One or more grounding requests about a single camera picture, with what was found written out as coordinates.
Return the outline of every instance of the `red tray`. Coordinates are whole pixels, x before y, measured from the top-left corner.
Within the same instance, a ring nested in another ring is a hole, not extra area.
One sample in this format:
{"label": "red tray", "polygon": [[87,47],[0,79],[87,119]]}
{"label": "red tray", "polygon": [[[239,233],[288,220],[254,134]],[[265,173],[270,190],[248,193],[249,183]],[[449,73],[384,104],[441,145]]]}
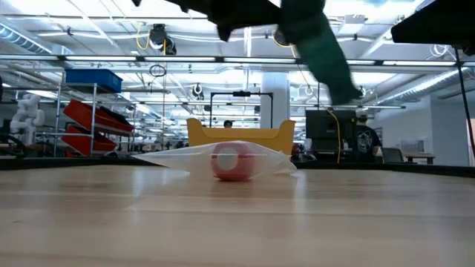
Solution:
{"label": "red tray", "polygon": [[[81,125],[84,129],[90,131],[92,125],[92,107],[76,100],[71,100],[63,113],[72,120]],[[96,108],[96,118],[94,131],[107,134],[116,134],[119,136],[130,136],[134,130],[133,125],[127,125],[115,120],[107,115],[106,112]]]}
{"label": "red tray", "polygon": [[[91,134],[90,131],[69,125],[66,130],[67,134]],[[81,153],[83,156],[91,156],[91,138],[89,136],[63,136],[62,141],[68,144],[72,149]],[[117,146],[108,138],[100,133],[94,134],[94,154],[105,154],[111,152]]]}

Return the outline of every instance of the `blue bin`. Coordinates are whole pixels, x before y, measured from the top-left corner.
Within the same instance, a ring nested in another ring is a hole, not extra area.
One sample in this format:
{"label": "blue bin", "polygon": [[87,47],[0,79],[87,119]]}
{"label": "blue bin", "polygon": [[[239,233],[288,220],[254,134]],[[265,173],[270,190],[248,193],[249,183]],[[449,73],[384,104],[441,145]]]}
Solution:
{"label": "blue bin", "polygon": [[[78,85],[97,83],[103,89],[98,90],[98,93],[122,92],[122,79],[110,70],[66,70],[66,83]],[[90,87],[87,91],[93,93],[93,88]]]}

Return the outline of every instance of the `white robot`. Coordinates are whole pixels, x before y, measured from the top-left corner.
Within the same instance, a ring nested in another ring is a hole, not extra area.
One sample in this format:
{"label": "white robot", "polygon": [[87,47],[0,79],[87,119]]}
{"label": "white robot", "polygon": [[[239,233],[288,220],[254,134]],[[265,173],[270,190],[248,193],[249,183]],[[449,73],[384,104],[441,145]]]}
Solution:
{"label": "white robot", "polygon": [[[43,126],[45,123],[45,112],[38,109],[40,100],[41,97],[38,95],[24,95],[23,99],[18,101],[18,110],[10,123],[10,132],[24,145],[34,144],[36,126]],[[19,133],[21,129],[25,131],[23,135]]]}

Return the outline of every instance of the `white pillar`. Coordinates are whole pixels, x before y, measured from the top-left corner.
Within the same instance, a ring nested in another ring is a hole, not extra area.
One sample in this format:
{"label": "white pillar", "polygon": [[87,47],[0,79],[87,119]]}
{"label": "white pillar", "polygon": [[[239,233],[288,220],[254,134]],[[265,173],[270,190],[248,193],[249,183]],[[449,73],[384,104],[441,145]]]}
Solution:
{"label": "white pillar", "polygon": [[[261,93],[274,93],[272,127],[279,128],[290,118],[290,91],[288,73],[263,73]],[[261,96],[261,128],[271,128],[271,99]]]}

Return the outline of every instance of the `wooden table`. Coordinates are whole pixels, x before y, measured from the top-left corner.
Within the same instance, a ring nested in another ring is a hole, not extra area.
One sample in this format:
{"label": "wooden table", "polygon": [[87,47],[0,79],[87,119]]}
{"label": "wooden table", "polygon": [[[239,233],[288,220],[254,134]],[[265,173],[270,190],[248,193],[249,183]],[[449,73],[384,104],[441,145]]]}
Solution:
{"label": "wooden table", "polygon": [[158,167],[0,172],[0,266],[473,266],[475,180]]}
{"label": "wooden table", "polygon": [[407,158],[408,162],[413,162],[414,159],[426,159],[429,165],[433,165],[433,159],[436,158],[433,154],[429,153],[411,153],[411,152],[402,152],[403,157]]}

